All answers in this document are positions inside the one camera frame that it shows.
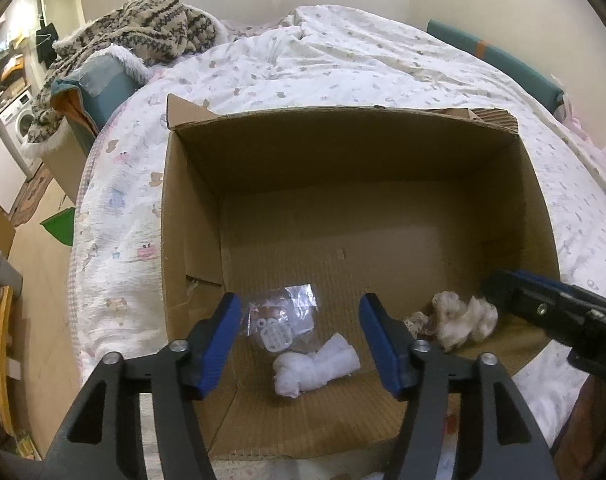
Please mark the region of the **yellow wooden chair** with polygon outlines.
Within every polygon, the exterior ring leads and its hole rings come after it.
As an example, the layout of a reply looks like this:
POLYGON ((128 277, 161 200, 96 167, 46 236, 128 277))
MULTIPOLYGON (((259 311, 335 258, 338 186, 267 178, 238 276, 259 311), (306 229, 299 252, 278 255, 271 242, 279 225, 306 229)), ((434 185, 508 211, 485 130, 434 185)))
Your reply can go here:
POLYGON ((0 289, 0 424, 6 434, 15 437, 15 429, 12 424, 12 413, 7 390, 7 337, 9 315, 12 310, 12 289, 4 286, 0 289))

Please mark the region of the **teal headboard pad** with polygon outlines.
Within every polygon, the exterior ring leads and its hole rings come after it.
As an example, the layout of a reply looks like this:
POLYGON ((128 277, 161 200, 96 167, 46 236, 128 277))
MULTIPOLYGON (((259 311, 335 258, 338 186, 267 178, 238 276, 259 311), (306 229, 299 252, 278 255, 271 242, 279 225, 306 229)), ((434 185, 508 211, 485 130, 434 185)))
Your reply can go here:
POLYGON ((550 113, 562 104, 563 90, 557 84, 501 48, 435 20, 428 22, 427 33, 505 73, 550 113))

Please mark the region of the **brown cardboard box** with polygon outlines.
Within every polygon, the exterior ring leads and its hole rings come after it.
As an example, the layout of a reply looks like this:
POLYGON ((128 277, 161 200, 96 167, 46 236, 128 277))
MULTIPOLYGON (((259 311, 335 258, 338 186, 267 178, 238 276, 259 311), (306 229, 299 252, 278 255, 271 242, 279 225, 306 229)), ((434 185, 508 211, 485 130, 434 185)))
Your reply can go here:
POLYGON ((223 114, 166 100, 161 205, 166 330, 188 334, 226 292, 308 284, 315 336, 343 335, 361 370, 295 400, 238 337, 196 407, 214 458, 311 458, 399 432, 358 321, 367 292, 393 318, 437 292, 469 298, 497 269, 560 275, 548 210, 512 114, 302 107, 223 114))

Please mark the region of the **green dustpan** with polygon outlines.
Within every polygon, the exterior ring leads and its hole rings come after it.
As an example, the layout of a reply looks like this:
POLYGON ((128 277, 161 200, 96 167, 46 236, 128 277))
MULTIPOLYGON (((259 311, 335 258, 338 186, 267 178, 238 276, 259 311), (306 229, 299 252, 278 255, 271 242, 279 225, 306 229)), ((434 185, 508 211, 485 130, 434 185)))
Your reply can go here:
POLYGON ((76 208, 69 207, 58 211, 41 222, 41 226, 55 239, 64 246, 73 245, 74 234, 74 216, 76 208))

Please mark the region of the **white cloth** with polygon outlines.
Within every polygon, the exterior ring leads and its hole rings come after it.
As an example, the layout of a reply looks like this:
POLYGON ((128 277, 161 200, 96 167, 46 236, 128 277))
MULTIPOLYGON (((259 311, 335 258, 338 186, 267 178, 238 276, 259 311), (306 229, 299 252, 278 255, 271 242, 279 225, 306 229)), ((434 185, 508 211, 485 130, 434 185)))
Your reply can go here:
POLYGON ((316 352, 283 352, 275 359, 275 393, 296 399, 360 369, 361 360, 354 347, 335 333, 316 352))

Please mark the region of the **patterned knit blanket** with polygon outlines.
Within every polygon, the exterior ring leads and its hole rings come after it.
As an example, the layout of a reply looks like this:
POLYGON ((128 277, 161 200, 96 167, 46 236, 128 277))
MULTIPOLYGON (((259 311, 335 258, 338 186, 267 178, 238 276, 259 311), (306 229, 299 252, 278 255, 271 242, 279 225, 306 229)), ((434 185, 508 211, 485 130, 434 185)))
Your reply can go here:
POLYGON ((54 82, 71 75, 92 55, 116 46, 130 51, 143 66, 151 66, 203 53, 226 39, 226 29, 217 18, 181 0, 130 0, 96 18, 54 43, 55 62, 32 101, 34 120, 23 149, 37 153, 46 148, 62 122, 62 115, 50 104, 54 82))

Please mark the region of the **white washing machine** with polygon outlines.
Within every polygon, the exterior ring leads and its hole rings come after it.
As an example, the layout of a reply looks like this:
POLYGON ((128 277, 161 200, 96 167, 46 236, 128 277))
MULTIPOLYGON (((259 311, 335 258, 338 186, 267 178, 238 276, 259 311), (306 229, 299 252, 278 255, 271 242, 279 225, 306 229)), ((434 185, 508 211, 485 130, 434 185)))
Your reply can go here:
POLYGON ((28 181, 42 164, 41 159, 26 156, 22 151, 32 122, 32 92, 26 87, 0 110, 0 140, 28 181))

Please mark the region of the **grey trash bin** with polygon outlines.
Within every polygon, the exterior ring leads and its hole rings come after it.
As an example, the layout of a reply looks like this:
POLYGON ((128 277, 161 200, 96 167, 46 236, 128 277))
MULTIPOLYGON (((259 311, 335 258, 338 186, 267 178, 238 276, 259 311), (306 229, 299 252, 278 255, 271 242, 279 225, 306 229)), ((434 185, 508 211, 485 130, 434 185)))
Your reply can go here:
POLYGON ((15 299, 22 293, 23 277, 0 251, 0 287, 9 286, 15 299))

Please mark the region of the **beige lace scrunchie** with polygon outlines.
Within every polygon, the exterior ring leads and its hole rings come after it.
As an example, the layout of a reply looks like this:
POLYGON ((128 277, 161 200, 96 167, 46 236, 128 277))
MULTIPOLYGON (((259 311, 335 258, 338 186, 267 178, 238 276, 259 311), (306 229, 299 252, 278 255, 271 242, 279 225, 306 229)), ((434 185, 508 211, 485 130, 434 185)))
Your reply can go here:
POLYGON ((432 340, 437 331, 437 321, 433 315, 417 311, 403 318, 403 323, 408 332, 415 339, 432 340))

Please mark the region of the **patterned floor mat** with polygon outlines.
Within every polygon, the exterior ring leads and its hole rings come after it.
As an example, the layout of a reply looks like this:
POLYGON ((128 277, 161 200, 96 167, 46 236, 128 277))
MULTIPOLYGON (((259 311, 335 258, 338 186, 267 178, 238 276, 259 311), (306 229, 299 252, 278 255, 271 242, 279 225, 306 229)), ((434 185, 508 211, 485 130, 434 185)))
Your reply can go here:
POLYGON ((52 173, 45 165, 42 165, 33 178, 26 181, 22 186, 15 203, 12 205, 12 210, 7 215, 8 220, 15 228, 32 218, 52 180, 52 173))

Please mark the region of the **orange plush toy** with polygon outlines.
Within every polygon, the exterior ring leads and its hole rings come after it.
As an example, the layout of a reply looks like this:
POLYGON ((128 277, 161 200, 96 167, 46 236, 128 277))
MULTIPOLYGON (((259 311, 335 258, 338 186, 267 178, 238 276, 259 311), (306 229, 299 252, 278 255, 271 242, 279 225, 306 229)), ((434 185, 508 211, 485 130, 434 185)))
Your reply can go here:
POLYGON ((552 447, 560 479, 606 479, 606 382, 590 375, 552 447))

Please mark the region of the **black hanging garment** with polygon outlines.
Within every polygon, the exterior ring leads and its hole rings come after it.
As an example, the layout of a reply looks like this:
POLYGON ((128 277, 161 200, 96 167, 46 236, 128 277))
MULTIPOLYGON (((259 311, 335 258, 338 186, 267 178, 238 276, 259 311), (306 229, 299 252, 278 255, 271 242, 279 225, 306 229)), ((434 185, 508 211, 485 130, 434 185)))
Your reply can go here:
POLYGON ((54 49, 54 43, 58 39, 55 25, 41 22, 41 28, 35 34, 35 49, 38 55, 38 63, 42 63, 46 68, 56 61, 57 52, 54 49))

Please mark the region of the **cardboard laundry box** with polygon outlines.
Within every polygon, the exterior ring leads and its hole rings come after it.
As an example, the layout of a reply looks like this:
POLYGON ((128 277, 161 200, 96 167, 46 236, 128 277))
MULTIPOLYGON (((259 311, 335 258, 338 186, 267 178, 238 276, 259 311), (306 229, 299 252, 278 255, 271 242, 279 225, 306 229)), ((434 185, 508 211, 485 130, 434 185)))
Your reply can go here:
POLYGON ((44 165, 73 204, 78 198, 86 159, 94 141, 94 133, 74 120, 69 122, 64 118, 42 157, 44 165))

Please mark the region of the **teal cushion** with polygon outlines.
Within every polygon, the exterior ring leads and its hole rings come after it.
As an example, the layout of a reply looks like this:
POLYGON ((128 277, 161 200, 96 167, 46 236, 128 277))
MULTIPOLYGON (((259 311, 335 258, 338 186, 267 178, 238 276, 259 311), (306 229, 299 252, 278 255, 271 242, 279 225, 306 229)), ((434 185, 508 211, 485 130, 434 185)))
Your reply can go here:
POLYGON ((50 87, 50 107, 93 136, 112 113, 146 82, 120 58, 108 53, 89 58, 50 87))

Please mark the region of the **white patterned bed quilt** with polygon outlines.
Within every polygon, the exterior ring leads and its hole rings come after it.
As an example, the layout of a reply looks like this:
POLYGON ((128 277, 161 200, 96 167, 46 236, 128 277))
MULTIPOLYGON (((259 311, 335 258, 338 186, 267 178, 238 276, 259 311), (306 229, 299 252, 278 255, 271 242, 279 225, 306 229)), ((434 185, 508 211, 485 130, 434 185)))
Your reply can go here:
MULTIPOLYGON (((213 113, 302 107, 440 110, 489 106, 516 117, 548 210, 560 275, 606 298, 606 162, 510 77, 421 30, 344 6, 303 6, 277 26, 184 58, 123 104, 95 141, 76 201, 70 323, 83 377, 111 351, 125 359, 170 341, 161 275, 166 100, 213 113)), ((363 466, 396 436, 311 458, 214 458, 215 476, 292 479, 297 464, 363 466)))

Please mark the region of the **cream white scrunchie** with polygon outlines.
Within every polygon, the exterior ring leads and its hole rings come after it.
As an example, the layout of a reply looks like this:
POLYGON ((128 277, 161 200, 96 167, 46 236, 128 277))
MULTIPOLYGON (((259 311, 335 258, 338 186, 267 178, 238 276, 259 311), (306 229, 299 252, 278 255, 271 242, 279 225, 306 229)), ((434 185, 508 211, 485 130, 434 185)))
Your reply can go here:
POLYGON ((472 296, 464 302, 455 292, 438 292, 431 304, 427 334, 445 352, 456 350, 468 341, 479 344, 493 334, 498 322, 497 308, 485 298, 472 296))

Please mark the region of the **clear plastic bag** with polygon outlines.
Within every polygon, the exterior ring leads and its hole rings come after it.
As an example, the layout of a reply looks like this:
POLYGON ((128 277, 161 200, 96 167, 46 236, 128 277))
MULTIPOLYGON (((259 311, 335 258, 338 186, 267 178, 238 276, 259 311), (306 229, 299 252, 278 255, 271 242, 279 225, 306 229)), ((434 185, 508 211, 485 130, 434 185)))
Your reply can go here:
POLYGON ((318 348, 317 300, 311 284, 290 285, 250 297, 243 307, 243 332, 272 356, 318 348))

